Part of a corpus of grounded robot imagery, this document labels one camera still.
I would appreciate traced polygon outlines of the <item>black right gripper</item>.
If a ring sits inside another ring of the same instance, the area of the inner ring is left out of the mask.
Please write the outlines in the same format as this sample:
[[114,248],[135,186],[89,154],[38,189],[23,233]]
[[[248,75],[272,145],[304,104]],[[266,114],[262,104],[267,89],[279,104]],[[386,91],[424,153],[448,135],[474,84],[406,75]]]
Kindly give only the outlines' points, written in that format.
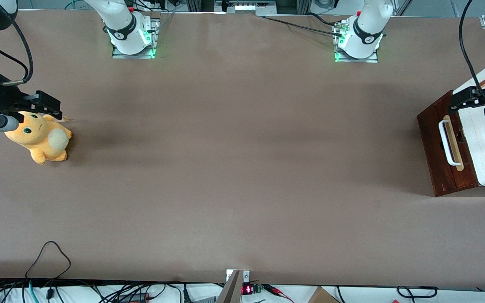
[[8,79],[0,74],[0,114],[28,111],[44,113],[56,120],[63,119],[61,102],[58,99],[42,90],[37,90],[36,95],[27,95],[17,86],[3,86],[2,83],[6,80]]

